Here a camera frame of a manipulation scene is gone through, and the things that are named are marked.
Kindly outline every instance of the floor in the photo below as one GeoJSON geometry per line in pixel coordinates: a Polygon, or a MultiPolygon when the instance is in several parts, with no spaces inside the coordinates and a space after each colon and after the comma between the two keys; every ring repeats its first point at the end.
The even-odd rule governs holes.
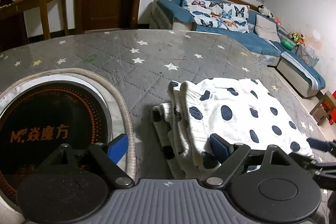
{"type": "MultiPolygon", "coordinates": [[[[317,97],[310,97],[308,99],[301,98],[298,93],[292,88],[292,86],[287,82],[285,78],[283,78],[280,73],[278,73],[275,69],[273,69],[274,73],[280,78],[280,80],[289,88],[289,90],[295,95],[295,97],[301,102],[307,112],[310,112],[314,106],[319,102],[317,97]]],[[[336,124],[332,126],[329,124],[328,120],[326,119],[320,126],[322,134],[324,135],[325,139],[328,141],[333,141],[336,139],[336,124]]]]}

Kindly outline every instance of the green bowl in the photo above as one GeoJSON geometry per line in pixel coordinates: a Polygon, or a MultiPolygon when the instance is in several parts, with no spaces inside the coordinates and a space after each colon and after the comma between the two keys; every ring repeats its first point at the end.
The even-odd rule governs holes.
{"type": "Polygon", "coordinates": [[[293,45],[292,43],[288,42],[286,39],[282,39],[281,45],[284,46],[289,51],[291,51],[292,49],[294,49],[294,46],[295,46],[295,44],[293,45]]]}

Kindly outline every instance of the wooden stool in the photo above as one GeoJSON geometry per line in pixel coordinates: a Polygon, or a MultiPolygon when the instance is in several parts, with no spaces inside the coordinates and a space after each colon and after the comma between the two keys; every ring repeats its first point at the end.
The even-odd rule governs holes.
{"type": "Polygon", "coordinates": [[[310,115],[315,118],[317,125],[319,126],[335,108],[336,99],[329,91],[327,91],[318,104],[312,109],[310,115]]]}

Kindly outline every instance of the white polka dot fabric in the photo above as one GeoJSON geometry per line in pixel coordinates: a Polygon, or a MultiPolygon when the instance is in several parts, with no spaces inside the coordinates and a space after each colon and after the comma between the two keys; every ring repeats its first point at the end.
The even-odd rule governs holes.
{"type": "Polygon", "coordinates": [[[176,159],[183,171],[175,177],[172,170],[177,179],[184,173],[186,178],[202,178],[219,167],[209,144],[213,133],[251,149],[276,144],[287,154],[312,156],[304,135],[259,80],[214,78],[197,85],[172,81],[168,94],[172,102],[154,107],[153,120],[160,141],[170,136],[170,143],[161,144],[166,159],[176,159]]]}

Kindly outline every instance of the gray quilted tablecloth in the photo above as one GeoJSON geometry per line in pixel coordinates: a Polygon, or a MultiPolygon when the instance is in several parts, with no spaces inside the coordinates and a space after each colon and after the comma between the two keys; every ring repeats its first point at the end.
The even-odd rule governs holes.
{"type": "MultiPolygon", "coordinates": [[[[171,80],[198,83],[211,77],[260,79],[302,133],[324,140],[309,113],[273,69],[224,35],[124,30],[29,44],[0,53],[0,92],[31,74],[70,67],[96,72],[122,93],[136,135],[137,178],[172,178],[150,119],[153,106],[169,100],[167,85],[171,80]]],[[[321,152],[315,155],[317,160],[332,160],[321,152]]],[[[326,201],[330,194],[322,191],[320,221],[329,213],[326,201]]]]}

